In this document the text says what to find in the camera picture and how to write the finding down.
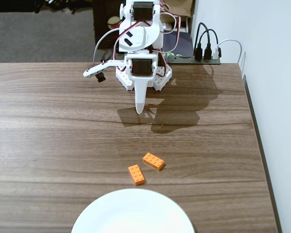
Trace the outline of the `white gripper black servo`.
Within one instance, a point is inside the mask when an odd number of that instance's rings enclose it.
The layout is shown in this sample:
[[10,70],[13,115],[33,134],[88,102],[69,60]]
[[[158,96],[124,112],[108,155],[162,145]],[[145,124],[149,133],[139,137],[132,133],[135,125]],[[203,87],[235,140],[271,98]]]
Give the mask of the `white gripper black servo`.
[[134,83],[136,112],[141,114],[145,105],[146,90],[153,87],[158,56],[155,53],[127,53],[126,61],[126,73]]

